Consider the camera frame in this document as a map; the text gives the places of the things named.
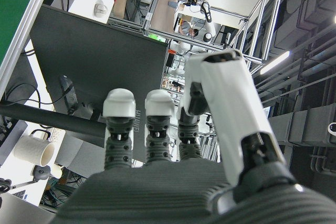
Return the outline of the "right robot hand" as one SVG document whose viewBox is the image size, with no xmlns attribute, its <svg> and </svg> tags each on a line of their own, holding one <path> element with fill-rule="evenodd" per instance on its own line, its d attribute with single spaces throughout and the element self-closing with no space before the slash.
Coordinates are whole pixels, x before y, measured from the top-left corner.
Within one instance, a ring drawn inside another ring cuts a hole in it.
<svg viewBox="0 0 336 224">
<path fill-rule="evenodd" d="M 134 95 L 108 93 L 104 170 L 52 223 L 335 223 L 335 202 L 286 167 L 239 50 L 190 57 L 179 107 L 153 90 L 145 115 L 146 161 L 134 168 Z"/>
</svg>

